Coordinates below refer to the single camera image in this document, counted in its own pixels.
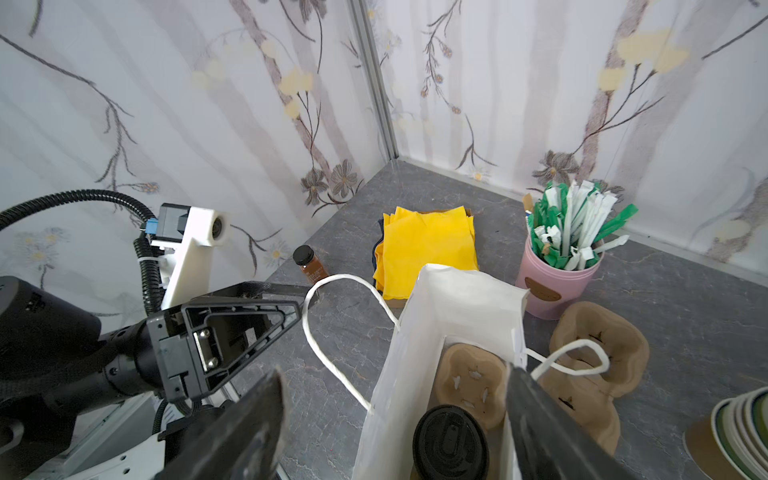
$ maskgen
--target pink container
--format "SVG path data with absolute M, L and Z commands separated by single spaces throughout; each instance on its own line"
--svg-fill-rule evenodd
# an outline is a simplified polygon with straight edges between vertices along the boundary
M 586 270 L 560 270 L 536 256 L 531 248 L 531 238 L 528 237 L 518 280 L 515 282 L 517 288 L 531 291 L 525 311 L 540 319 L 560 319 L 565 309 L 578 300 L 589 280 L 598 271 L 603 261 L 602 253 L 599 257 L 598 262 Z

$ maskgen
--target brown glass bottle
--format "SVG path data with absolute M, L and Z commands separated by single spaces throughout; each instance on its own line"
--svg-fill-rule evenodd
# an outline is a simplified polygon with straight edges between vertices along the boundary
M 318 260 L 315 251 L 309 245 L 302 245 L 293 251 L 293 261 L 301 267 L 301 270 L 310 279 L 310 282 L 317 283 L 328 276 L 323 264 Z

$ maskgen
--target brown label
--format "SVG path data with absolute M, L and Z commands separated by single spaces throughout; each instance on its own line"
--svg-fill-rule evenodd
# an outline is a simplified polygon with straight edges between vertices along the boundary
M 545 302 L 556 302 L 563 297 L 560 293 L 557 293 L 553 289 L 541 285 L 539 282 L 533 280 L 529 276 L 525 277 L 525 286 L 531 289 L 531 293 L 533 293 L 536 298 L 540 298 Z

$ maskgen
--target yellow napkin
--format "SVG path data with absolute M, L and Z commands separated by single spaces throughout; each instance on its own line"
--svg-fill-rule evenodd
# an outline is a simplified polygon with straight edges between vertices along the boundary
M 373 278 L 384 299 L 407 299 L 427 263 L 478 270 L 475 219 L 464 207 L 430 214 L 397 207 L 384 214 L 384 241 L 374 255 Z

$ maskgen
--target black bottle cap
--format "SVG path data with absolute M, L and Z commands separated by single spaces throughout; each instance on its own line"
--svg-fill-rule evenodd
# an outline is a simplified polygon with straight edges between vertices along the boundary
M 293 261 L 296 265 L 305 266 L 315 258 L 315 252 L 309 245 L 302 245 L 293 251 Z
M 436 406 L 416 426 L 413 462 L 424 479 L 484 480 L 488 476 L 488 443 L 466 410 Z

